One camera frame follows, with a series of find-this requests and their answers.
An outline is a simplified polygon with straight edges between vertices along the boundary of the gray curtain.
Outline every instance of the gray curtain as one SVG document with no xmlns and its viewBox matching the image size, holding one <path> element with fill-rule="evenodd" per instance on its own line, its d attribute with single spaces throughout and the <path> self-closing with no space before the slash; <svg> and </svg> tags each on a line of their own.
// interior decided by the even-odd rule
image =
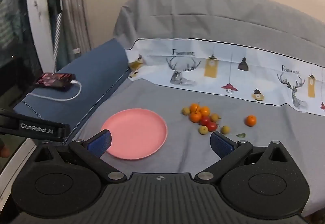
<svg viewBox="0 0 325 224">
<path fill-rule="evenodd" d="M 67 41 L 73 49 L 80 48 L 81 54 L 91 50 L 87 11 L 84 0 L 62 0 L 63 23 L 69 29 Z"/>
</svg>

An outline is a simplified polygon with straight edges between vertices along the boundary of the smartphone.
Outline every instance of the smartphone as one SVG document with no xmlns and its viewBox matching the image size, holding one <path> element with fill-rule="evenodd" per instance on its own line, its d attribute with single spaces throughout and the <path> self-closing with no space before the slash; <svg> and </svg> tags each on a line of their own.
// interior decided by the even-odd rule
<svg viewBox="0 0 325 224">
<path fill-rule="evenodd" d="M 36 81 L 35 86 L 67 91 L 71 87 L 70 82 L 75 78 L 74 74 L 68 73 L 44 73 Z"/>
</svg>

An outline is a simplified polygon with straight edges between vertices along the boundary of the red cherry tomato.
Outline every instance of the red cherry tomato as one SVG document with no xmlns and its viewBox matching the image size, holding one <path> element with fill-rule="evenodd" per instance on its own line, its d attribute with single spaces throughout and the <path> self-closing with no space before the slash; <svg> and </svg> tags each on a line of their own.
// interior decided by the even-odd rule
<svg viewBox="0 0 325 224">
<path fill-rule="evenodd" d="M 206 126 L 208 122 L 210 122 L 209 116 L 203 116 L 200 121 L 200 124 Z"/>
<path fill-rule="evenodd" d="M 206 127 L 208 127 L 209 131 L 215 131 L 217 129 L 217 124 L 213 121 L 209 121 Z"/>
</svg>

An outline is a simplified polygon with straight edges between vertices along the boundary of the orange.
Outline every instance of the orange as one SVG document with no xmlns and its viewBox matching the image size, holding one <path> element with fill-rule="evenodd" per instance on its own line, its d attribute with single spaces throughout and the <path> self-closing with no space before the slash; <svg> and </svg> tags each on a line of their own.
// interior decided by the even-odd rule
<svg viewBox="0 0 325 224">
<path fill-rule="evenodd" d="M 245 119 L 245 124 L 250 127 L 254 126 L 256 124 L 256 117 L 254 115 L 247 116 Z"/>
<path fill-rule="evenodd" d="M 199 109 L 200 109 L 200 105 L 197 104 L 197 103 L 192 103 L 191 106 L 190 106 L 190 111 L 191 112 L 196 112 Z"/>
<path fill-rule="evenodd" d="M 201 107 L 199 111 L 201 112 L 202 116 L 209 116 L 210 115 L 209 107 Z"/>
<path fill-rule="evenodd" d="M 201 120 L 201 118 L 202 118 L 202 114 L 199 111 L 192 112 L 190 114 L 190 121 L 191 122 L 197 123 L 197 122 L 199 122 Z"/>
</svg>

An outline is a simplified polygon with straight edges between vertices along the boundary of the white frame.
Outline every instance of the white frame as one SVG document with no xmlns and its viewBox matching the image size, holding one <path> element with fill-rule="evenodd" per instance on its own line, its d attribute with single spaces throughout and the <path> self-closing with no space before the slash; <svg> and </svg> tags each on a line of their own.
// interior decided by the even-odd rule
<svg viewBox="0 0 325 224">
<path fill-rule="evenodd" d="M 54 67 L 53 43 L 48 13 L 48 0 L 27 0 L 31 33 L 43 72 Z"/>
<path fill-rule="evenodd" d="M 52 72 L 54 67 L 48 0 L 26 0 L 31 33 L 43 72 Z M 0 211 L 3 209 L 11 186 L 25 162 L 35 150 L 33 140 L 27 139 L 10 158 L 0 174 Z"/>
</svg>

